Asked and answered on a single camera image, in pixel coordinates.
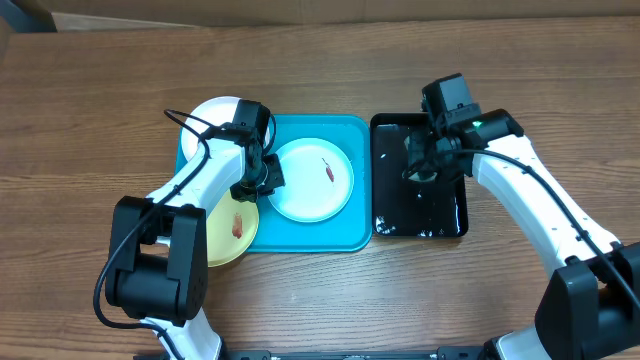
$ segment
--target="white plate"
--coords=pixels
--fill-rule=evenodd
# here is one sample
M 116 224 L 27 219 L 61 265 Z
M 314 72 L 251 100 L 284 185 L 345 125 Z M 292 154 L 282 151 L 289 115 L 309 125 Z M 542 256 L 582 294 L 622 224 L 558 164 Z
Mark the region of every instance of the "white plate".
M 285 144 L 276 154 L 286 184 L 277 188 L 269 201 L 282 215 L 299 222 L 317 222 L 347 204 L 353 191 L 353 167 L 340 148 L 326 140 L 306 138 Z
M 236 114 L 236 108 L 238 107 L 238 101 L 240 98 L 234 96 L 220 96 L 203 102 L 193 109 L 191 115 L 199 117 L 205 120 L 211 125 L 220 126 L 226 122 L 232 122 L 233 117 Z M 209 128 L 208 125 L 201 123 L 198 120 L 188 118 L 187 125 L 191 126 L 193 130 L 202 134 Z M 271 141 L 271 135 L 269 128 L 267 127 L 267 133 L 265 134 L 264 146 L 267 146 Z M 180 144 L 182 145 L 182 153 L 187 161 L 196 154 L 198 150 L 198 138 L 190 131 L 182 129 L 180 134 Z

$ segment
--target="wood grain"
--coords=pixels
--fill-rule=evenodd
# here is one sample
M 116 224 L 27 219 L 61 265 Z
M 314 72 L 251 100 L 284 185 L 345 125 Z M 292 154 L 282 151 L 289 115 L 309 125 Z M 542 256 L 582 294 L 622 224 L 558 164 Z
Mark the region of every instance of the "wood grain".
M 13 35 L 0 72 L 0 356 L 159 350 L 149 332 L 102 326 L 91 290 L 115 203 L 172 174 L 178 129 L 162 109 L 215 96 L 368 120 L 417 111 L 422 86 L 460 71 L 594 219 L 636 242 L 639 39 L 633 17 Z M 374 237 L 355 254 L 212 269 L 209 321 L 231 348 L 280 352 L 480 344 L 527 326 L 547 283 L 537 256 L 472 182 L 468 202 L 462 240 Z

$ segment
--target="food piece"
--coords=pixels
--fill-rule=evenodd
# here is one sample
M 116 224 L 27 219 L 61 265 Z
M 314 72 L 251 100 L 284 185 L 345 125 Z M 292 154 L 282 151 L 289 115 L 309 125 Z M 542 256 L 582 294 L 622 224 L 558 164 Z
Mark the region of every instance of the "food piece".
M 331 171 L 331 166 L 327 164 L 327 161 L 324 158 L 322 158 L 322 161 L 324 161 L 324 164 L 327 165 L 327 168 L 325 170 L 327 171 L 327 176 L 329 177 L 329 180 L 333 182 L 334 177 L 333 177 L 333 171 Z
M 242 216 L 236 213 L 233 216 L 233 226 L 231 227 L 231 234 L 237 239 L 242 237 Z

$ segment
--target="wall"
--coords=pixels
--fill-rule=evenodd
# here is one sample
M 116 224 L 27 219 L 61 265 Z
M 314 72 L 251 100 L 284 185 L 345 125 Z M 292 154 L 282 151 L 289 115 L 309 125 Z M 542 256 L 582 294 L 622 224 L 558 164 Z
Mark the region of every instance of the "wall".
M 640 15 L 638 0 L 14 0 L 50 12 L 200 26 Z

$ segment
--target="black tray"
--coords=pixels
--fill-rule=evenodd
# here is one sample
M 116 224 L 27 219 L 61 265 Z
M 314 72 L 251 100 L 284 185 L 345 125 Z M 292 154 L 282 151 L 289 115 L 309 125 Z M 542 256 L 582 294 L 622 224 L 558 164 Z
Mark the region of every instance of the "black tray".
M 464 179 L 453 184 L 402 179 L 405 138 L 423 128 L 425 113 L 378 114 L 371 119 L 373 229 L 383 236 L 459 237 L 468 228 Z

